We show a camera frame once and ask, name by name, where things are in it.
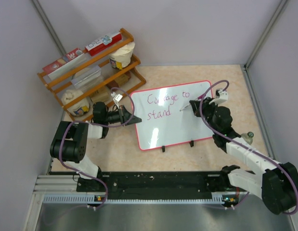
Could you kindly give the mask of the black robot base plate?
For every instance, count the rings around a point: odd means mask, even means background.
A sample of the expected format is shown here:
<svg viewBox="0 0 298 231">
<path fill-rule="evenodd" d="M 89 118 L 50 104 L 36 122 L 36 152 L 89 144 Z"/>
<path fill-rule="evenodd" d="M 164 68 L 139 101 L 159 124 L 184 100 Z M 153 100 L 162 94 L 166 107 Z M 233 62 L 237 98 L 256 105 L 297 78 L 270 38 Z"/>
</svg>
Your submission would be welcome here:
<svg viewBox="0 0 298 231">
<path fill-rule="evenodd" d="M 108 191 L 108 199 L 208 199 L 215 192 L 244 192 L 231 186 L 221 171 L 102 172 L 100 179 L 79 178 L 76 191 Z"/>
</svg>

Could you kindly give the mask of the magenta-capped whiteboard marker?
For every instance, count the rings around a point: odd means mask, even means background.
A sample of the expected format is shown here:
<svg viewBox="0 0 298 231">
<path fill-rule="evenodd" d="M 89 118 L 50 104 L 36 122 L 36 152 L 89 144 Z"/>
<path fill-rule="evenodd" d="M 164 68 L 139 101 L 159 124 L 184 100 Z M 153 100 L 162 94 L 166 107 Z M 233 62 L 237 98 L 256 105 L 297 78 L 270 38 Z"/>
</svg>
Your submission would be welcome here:
<svg viewBox="0 0 298 231">
<path fill-rule="evenodd" d="M 204 97 L 204 95 L 202 94 L 202 95 L 198 96 L 198 97 L 195 99 L 195 101 L 200 101 L 203 97 Z M 183 106 L 183 107 L 180 109 L 180 112 L 183 111 L 185 108 L 189 107 L 190 105 L 191 105 L 191 103 L 188 103 L 188 104 L 186 104 L 185 106 Z"/>
</svg>

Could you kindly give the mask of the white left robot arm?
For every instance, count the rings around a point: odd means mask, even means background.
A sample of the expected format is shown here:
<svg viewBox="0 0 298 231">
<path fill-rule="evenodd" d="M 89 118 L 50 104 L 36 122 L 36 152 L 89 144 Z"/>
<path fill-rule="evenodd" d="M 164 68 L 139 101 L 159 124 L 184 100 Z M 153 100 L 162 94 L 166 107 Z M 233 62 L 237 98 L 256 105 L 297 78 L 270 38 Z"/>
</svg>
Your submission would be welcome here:
<svg viewBox="0 0 298 231">
<path fill-rule="evenodd" d="M 112 124 L 127 126 L 141 122 L 141 118 L 131 114 L 123 105 L 109 111 L 105 103 L 97 102 L 93 105 L 93 124 L 60 122 L 50 146 L 50 155 L 88 179 L 87 185 L 98 191 L 104 180 L 100 168 L 86 155 L 87 140 L 106 138 Z"/>
</svg>

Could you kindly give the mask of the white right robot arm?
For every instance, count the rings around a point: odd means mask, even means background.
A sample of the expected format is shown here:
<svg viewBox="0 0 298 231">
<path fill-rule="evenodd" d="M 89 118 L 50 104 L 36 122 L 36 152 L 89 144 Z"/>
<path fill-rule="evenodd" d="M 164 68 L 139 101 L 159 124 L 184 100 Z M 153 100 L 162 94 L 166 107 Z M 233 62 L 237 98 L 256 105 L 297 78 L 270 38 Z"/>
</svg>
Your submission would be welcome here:
<svg viewBox="0 0 298 231">
<path fill-rule="evenodd" d="M 298 212 L 298 171 L 292 163 L 280 163 L 261 154 L 232 128 L 230 109 L 218 106 L 214 98 L 189 101 L 196 117 L 202 118 L 213 131 L 213 140 L 225 153 L 247 165 L 251 172 L 238 166 L 222 169 L 220 186 L 224 190 L 238 187 L 260 198 L 274 214 Z"/>
</svg>

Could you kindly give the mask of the pink-framed whiteboard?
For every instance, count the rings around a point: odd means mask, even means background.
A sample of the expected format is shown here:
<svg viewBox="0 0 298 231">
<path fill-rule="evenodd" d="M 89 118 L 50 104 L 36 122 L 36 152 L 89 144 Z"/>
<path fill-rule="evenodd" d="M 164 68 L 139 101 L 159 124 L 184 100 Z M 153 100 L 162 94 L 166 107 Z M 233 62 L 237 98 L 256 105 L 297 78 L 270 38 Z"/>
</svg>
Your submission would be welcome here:
<svg viewBox="0 0 298 231">
<path fill-rule="evenodd" d="M 211 138 L 213 132 L 189 106 L 180 109 L 202 95 L 211 86 L 208 80 L 136 91 L 131 94 L 139 148 L 142 151 Z"/>
</svg>

